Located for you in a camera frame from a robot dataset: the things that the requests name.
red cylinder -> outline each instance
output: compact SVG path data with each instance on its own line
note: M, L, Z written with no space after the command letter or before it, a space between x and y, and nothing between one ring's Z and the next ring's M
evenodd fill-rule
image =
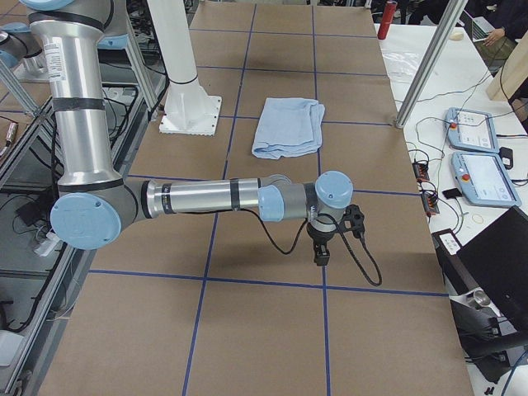
M395 1L389 0L385 3L385 11L383 11L383 18L381 18L381 23L379 24L378 39L385 40L385 37L387 37L389 26L396 12L396 6L398 6L398 2Z

light blue cloth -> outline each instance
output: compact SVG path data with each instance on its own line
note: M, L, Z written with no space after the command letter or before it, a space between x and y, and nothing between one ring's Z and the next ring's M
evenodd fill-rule
M252 153L279 159L315 153L323 143L324 106L314 99L268 97L258 121Z

white desk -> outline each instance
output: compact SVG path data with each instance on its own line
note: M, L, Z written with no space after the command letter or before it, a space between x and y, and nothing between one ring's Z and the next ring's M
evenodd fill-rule
M386 40L379 42L382 50L390 52L408 52L418 54L420 59L424 55L429 42L435 31L434 26L400 26L392 25ZM469 37L464 34L462 41L450 40L438 60L435 69L427 82L427 85L420 99L431 98L443 92L464 91L477 84L482 77L488 77L489 73L486 65L479 57L479 53L474 48ZM437 97L431 101L417 103L412 115L405 125L404 133L406 140L410 142L409 149L413 149L415 144L418 149L427 152L431 158L439 158L440 152L429 148L417 141L416 124L426 117L437 117L444 119L446 110L450 107L461 107L464 102L471 97L464 105L465 109L487 111L494 116L512 111L511 107L504 101L491 101L486 94L486 88L492 81L488 77L481 85L477 86L473 95L473 89L465 93L450 94ZM404 82L391 81L394 99L397 107L401 106L401 101L409 89L410 84ZM519 120L515 114L508 114L493 119L498 134L524 134ZM438 120L426 120L419 125L420 140L428 144L441 148L446 138L445 124ZM501 146L513 149L514 168L509 171L512 179L525 179L528 172L528 139L499 139ZM443 161L433 161L429 166L429 175L438 191L456 187L456 181L451 171L450 155L454 152L446 143L444 147L445 157ZM516 189L523 205L521 208L528 212L528 186ZM454 202L450 202L458 211L459 208ZM466 215L464 225L457 237L462 243L467 243L471 238L480 233L490 225L497 217L504 213L505 209L481 207L469 205L465 198L459 198L459 203ZM440 215L432 216L429 224L431 232L441 229L454 228L456 216L445 204L439 203ZM472 378L474 392L476 395L483 394L488 386L495 386L493 394L500 394L507 375L504 375L499 385L494 385L486 381L474 365L468 365L468 371ZM526 396L528 389L528 366L517 369L512 382L509 385L507 396Z

black monitor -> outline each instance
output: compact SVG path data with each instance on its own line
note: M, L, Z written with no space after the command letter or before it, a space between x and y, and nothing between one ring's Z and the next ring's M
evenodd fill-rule
M457 255L515 329L528 332L528 216L511 207Z

person's hand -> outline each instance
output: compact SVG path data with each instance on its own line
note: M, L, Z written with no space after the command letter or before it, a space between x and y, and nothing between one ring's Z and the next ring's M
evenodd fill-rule
M506 32L504 31L504 28L500 27L498 29L494 29L489 33L488 37L486 37L486 40L484 40L484 45L487 47L494 45L497 40L500 40L505 35Z

